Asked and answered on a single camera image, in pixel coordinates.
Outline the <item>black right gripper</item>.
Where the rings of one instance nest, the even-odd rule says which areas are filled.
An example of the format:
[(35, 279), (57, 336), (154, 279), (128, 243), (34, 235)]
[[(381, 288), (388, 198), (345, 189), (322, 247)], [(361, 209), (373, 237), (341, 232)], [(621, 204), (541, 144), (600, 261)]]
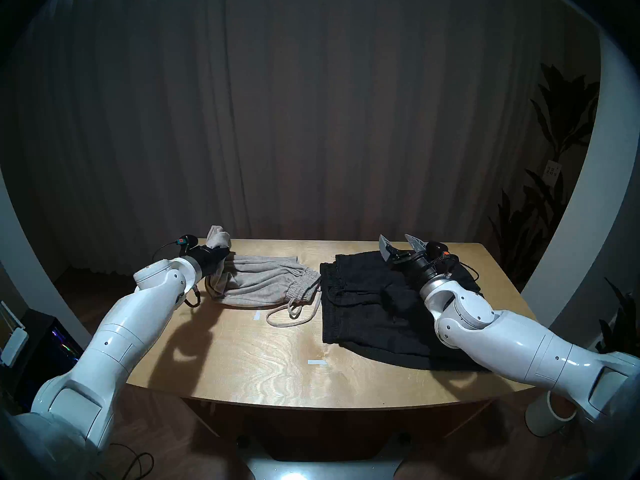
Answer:
[(384, 261), (390, 260), (392, 270), (402, 273), (409, 286), (423, 286), (434, 278), (446, 275), (451, 254), (444, 253), (437, 258), (431, 258), (426, 252), (426, 243), (412, 235), (405, 233), (406, 241), (411, 246), (410, 251), (397, 251), (391, 242), (382, 234), (379, 235), (379, 251)]

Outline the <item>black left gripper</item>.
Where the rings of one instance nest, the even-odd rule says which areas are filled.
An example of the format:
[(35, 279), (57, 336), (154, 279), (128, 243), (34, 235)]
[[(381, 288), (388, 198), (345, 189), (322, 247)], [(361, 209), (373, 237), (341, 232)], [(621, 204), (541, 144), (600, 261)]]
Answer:
[(195, 271), (195, 281), (215, 274), (218, 266), (221, 263), (224, 264), (229, 253), (229, 246), (210, 248), (206, 245), (198, 245), (191, 248), (191, 264)]

